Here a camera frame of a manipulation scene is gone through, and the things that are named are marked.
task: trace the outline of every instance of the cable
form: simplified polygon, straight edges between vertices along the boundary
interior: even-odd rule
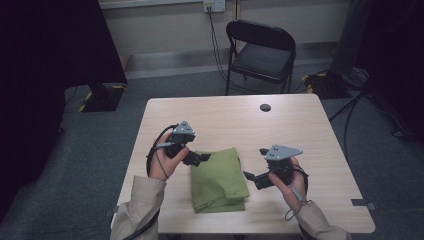
[[[298,168],[294,168],[293,167],[293,171],[296,171],[296,172],[299,172],[300,174],[302,174],[302,177],[303,177],[303,183],[304,183],[304,185],[305,185],[305,193],[307,194],[308,193],[308,177],[309,177],[309,175],[305,172],[305,170],[303,170],[303,168],[301,168],[299,165],[297,165],[297,164],[293,164],[293,166],[296,166],[296,167],[298,167]],[[288,216],[288,214],[290,213],[290,212],[292,212],[292,210],[290,209],[290,210],[288,210],[287,212],[286,212],[286,214],[284,215],[284,219],[286,220],[286,221],[290,221],[298,212],[299,212],[299,210],[297,211],[297,212],[293,212],[293,215],[291,216],[291,217],[287,217]]]
[[[344,148],[345,158],[346,158],[346,161],[348,163],[349,163],[349,156],[348,156],[348,152],[347,152],[347,128],[348,128],[348,125],[349,125],[350,117],[352,116],[353,109],[355,108],[357,103],[358,103],[358,101],[354,101],[352,103],[351,107],[350,107],[349,115],[347,116],[344,132],[343,132],[343,148]]]
[[[385,111],[383,111],[383,110],[380,110],[380,109],[378,109],[378,108],[376,108],[376,107],[369,106],[369,104],[367,104],[367,103],[365,103],[365,102],[363,102],[363,101],[358,100],[358,102],[359,102],[359,103],[361,103],[362,105],[364,105],[364,106],[368,107],[368,108],[373,109],[374,111],[377,111],[377,112],[380,112],[380,113],[383,113],[383,114],[385,114],[385,115],[389,116],[390,118],[392,118],[392,119],[396,122],[396,124],[397,124],[397,125],[398,125],[398,127],[402,130],[402,132],[404,132],[404,133],[406,133],[406,134],[408,134],[408,135],[414,135],[414,133],[408,132],[408,131],[407,131],[407,130],[406,130],[406,129],[405,129],[405,128],[404,128],[404,127],[400,124],[399,120],[398,120],[395,116],[391,115],[390,113],[385,112]]]
[[[291,94],[296,94],[296,93],[302,93],[302,92],[305,92],[305,91],[307,91],[308,90],[308,88],[305,86],[305,89],[304,90],[301,90],[301,91],[298,91],[298,92],[296,92],[302,85],[304,85],[304,82],[303,81],[301,81],[300,82],[300,84],[299,84],[299,86],[297,86],[294,90],[292,90],[290,93]]]
[[[178,126],[178,124],[176,125],[170,125],[167,128],[165,128],[160,134],[159,136],[156,138],[155,142],[153,143],[152,147],[150,148],[149,154],[147,155],[147,161],[146,161],[146,171],[147,171],[147,176],[150,175],[150,167],[152,164],[152,159],[153,159],[153,154],[156,152],[157,148],[157,144],[159,142],[159,140],[162,138],[162,136],[165,134],[166,131],[168,131],[169,129],[175,129]]]
[[[68,103],[72,100],[72,98],[75,96],[75,94],[77,93],[78,90],[78,86],[75,87],[74,93],[72,94],[72,96],[65,102],[65,106],[68,105]]]
[[[160,158],[158,156],[158,150],[155,151],[156,159],[158,160],[159,166],[162,169],[163,174],[165,175],[166,179],[169,179],[169,175],[166,173],[165,168],[163,168],[162,162],[160,161]]]
[[[236,0],[236,19],[238,20],[238,0]]]
[[[337,51],[338,45],[339,45],[339,42],[334,42],[334,44],[328,49],[328,55],[330,55],[331,57],[334,57],[335,53],[333,53],[333,50],[336,49]]]
[[[218,41],[216,39],[215,28],[213,26],[212,14],[211,14],[212,12],[211,12],[210,7],[208,7],[207,10],[208,10],[208,15],[209,15],[209,20],[210,20],[210,23],[211,23],[212,45],[213,45],[215,62],[216,62],[216,65],[218,67],[218,72],[220,73],[221,78],[226,82],[227,81],[227,78],[225,76],[225,70],[222,68],[221,57],[219,55]],[[235,91],[240,92],[240,93],[243,93],[243,94],[248,94],[248,92],[253,92],[253,93],[256,93],[256,94],[264,94],[263,92],[260,92],[260,91],[255,91],[255,90],[252,90],[252,89],[248,89],[248,88],[242,87],[242,86],[238,85],[237,83],[235,83],[235,82],[233,82],[231,80],[230,80],[230,84],[232,86],[236,86],[237,88],[239,88],[239,89],[236,89],[234,87],[230,87],[230,89],[235,90]]]
[[[124,238],[124,240],[132,240],[135,239],[136,237],[140,236],[142,233],[144,233],[145,231],[147,231],[151,226],[153,226],[153,224],[156,222],[156,220],[158,219],[159,216],[159,212],[160,210],[158,210],[155,215],[152,217],[152,219],[150,219],[150,221],[144,225],[142,228],[140,228],[139,230],[137,230],[136,232],[134,232],[133,234],[129,235],[128,237]]]
[[[344,105],[339,111],[337,111],[332,117],[328,118],[328,121],[333,121],[336,117],[338,117],[340,114],[346,112],[349,110],[349,108],[355,104],[357,101],[356,98],[353,98],[351,101],[349,101],[346,105]]]

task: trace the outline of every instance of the wall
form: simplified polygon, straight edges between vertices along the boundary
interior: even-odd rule
[[[202,1],[130,1],[135,7],[113,8],[100,0],[118,52],[121,55],[184,52],[212,49],[211,25]],[[212,19],[220,47],[228,47],[226,24],[235,18],[235,0]],[[238,18],[286,29],[298,44],[338,41],[348,0],[239,0]]]

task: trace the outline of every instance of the table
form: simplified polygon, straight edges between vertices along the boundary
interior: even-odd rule
[[[269,104],[271,111],[260,110]],[[146,176],[146,155],[167,126],[186,120],[196,131],[191,150],[218,151],[236,147],[243,171],[261,174],[267,163],[260,148],[273,144],[300,148],[297,158],[310,175],[308,199],[315,201],[330,224],[351,233],[372,233],[366,206],[353,206],[362,195],[343,156],[324,109],[314,94],[250,95],[151,99],[147,103],[118,205],[130,200],[134,175]],[[190,168],[180,164],[168,180],[159,215],[159,233],[298,233],[295,219],[275,187],[257,190],[246,180],[250,197],[241,212],[195,214]]]

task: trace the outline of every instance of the beige sleeve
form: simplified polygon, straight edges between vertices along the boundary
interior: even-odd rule
[[[348,231],[330,225],[324,213],[314,202],[303,206],[296,214],[296,219],[309,235],[318,240],[352,239]]]
[[[134,177],[131,201],[122,203],[112,226],[110,239],[124,239],[146,225],[163,202],[166,183],[147,177]],[[157,239],[157,222],[137,239]]]

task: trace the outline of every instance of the hand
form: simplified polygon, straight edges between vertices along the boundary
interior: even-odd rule
[[[299,166],[299,161],[295,157],[291,158],[291,161],[293,164]],[[270,173],[268,175],[269,179],[272,183],[281,191],[283,194],[284,200],[286,201],[287,205],[289,205],[290,209],[293,212],[297,212],[302,207],[302,202],[297,199],[296,195],[293,193],[293,190],[291,187],[294,187],[297,192],[300,193],[300,195],[303,198],[303,201],[306,202],[306,192],[305,192],[305,182],[303,180],[303,175],[300,172],[294,171],[293,172],[293,181],[292,183],[287,186],[284,184],[280,178],[274,173]]]
[[[164,134],[158,143],[164,143],[170,134],[171,133]],[[174,173],[178,164],[187,156],[188,152],[188,147],[184,147],[174,158],[171,159],[166,156],[165,149],[160,148],[156,150],[153,154],[149,177],[166,182],[166,180]]]

